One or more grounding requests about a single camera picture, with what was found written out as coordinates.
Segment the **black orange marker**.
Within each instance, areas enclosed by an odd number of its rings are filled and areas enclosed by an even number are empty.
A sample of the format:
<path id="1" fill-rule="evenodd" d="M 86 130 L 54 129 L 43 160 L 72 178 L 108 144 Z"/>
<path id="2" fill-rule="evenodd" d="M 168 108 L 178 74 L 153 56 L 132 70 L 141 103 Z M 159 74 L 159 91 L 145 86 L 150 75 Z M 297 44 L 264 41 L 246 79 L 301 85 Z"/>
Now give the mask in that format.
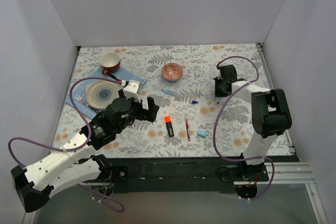
<path id="1" fill-rule="evenodd" d="M 173 126 L 171 122 L 166 122 L 166 128 L 167 128 L 169 137 L 174 137 L 174 131 L 173 131 Z"/>

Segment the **light blue pen cap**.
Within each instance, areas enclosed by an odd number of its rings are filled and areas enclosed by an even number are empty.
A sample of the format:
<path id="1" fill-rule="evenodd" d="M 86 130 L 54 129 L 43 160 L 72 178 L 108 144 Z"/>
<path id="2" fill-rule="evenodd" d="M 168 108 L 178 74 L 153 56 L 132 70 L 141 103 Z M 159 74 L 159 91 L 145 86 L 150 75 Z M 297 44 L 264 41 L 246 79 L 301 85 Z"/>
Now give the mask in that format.
<path id="1" fill-rule="evenodd" d="M 199 137 L 202 137 L 202 138 L 206 138 L 207 137 L 207 132 L 198 130 L 196 132 L 196 135 L 199 136 Z"/>

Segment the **orange pen cap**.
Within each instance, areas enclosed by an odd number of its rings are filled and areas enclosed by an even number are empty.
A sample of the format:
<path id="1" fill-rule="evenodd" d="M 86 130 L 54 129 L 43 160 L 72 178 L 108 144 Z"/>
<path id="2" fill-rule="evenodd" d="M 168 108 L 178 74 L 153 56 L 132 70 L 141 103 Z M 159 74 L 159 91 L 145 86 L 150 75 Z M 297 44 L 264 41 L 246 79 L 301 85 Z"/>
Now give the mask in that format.
<path id="1" fill-rule="evenodd" d="M 164 117 L 165 123 L 171 123 L 171 118 L 169 115 Z"/>

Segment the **light blue marker pen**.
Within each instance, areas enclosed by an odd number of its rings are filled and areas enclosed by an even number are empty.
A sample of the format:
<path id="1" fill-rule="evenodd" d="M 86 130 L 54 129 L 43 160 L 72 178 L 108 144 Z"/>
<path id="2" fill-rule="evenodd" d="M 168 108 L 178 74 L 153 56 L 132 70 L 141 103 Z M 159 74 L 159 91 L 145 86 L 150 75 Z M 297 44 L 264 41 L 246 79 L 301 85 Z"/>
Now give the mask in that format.
<path id="1" fill-rule="evenodd" d="M 172 90 L 169 90 L 169 89 L 162 89 L 162 91 L 167 94 L 167 95 L 170 95 L 170 96 L 173 96 L 175 98 L 179 98 L 181 96 L 180 93 L 178 92 L 175 92 L 175 91 L 172 91 Z"/>

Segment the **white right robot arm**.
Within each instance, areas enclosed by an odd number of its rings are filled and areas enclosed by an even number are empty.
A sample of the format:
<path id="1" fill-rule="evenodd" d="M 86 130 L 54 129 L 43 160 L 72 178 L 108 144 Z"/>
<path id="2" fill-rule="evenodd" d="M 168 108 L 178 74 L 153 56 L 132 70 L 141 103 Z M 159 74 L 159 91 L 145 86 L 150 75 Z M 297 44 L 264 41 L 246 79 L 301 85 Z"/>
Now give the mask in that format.
<path id="1" fill-rule="evenodd" d="M 253 135 L 248 147 L 233 166 L 224 166 L 216 175 L 224 182 L 248 181 L 266 174 L 265 158 L 271 145 L 291 128 L 292 119 L 285 92 L 267 89 L 237 77 L 234 65 L 217 66 L 219 77 L 215 81 L 215 97 L 234 95 L 251 105 Z"/>

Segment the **pink pen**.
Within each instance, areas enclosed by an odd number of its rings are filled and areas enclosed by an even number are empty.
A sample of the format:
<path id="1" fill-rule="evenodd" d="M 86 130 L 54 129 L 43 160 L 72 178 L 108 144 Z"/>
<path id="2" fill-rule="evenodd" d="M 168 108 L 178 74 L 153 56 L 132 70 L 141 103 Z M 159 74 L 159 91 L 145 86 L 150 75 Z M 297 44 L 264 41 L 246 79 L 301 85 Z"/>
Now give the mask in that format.
<path id="1" fill-rule="evenodd" d="M 190 128 L 189 128 L 188 118 L 186 114 L 184 115 L 184 120 L 185 120 L 185 126 L 186 126 L 187 140 L 188 142 L 190 142 L 191 141 Z"/>

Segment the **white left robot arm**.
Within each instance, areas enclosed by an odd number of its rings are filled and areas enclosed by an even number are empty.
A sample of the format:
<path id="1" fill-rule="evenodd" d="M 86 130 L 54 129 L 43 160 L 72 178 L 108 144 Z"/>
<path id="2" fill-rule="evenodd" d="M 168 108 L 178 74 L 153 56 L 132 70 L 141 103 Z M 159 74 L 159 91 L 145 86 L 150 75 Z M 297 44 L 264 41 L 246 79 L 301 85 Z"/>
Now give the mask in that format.
<path id="1" fill-rule="evenodd" d="M 104 155 L 94 153 L 114 141 L 135 120 L 154 122 L 160 109 L 152 97 L 147 98 L 148 108 L 145 109 L 135 94 L 120 90 L 119 95 L 59 152 L 11 170 L 14 188 L 26 212 L 38 210 L 52 196 L 76 184 L 89 180 L 110 182 L 119 178 L 111 162 Z"/>

